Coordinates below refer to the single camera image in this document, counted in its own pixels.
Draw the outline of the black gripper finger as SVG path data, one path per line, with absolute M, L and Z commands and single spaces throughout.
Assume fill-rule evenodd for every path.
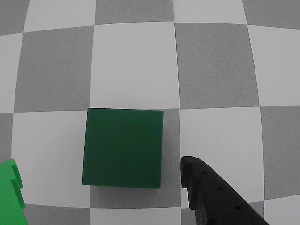
M 267 225 L 218 173 L 194 156 L 180 161 L 181 186 L 198 225 Z

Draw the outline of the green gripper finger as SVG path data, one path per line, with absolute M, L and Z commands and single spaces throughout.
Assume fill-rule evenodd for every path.
M 14 159 L 0 165 L 0 223 L 2 225 L 26 225 L 23 213 L 25 202 L 21 193 L 22 179 Z

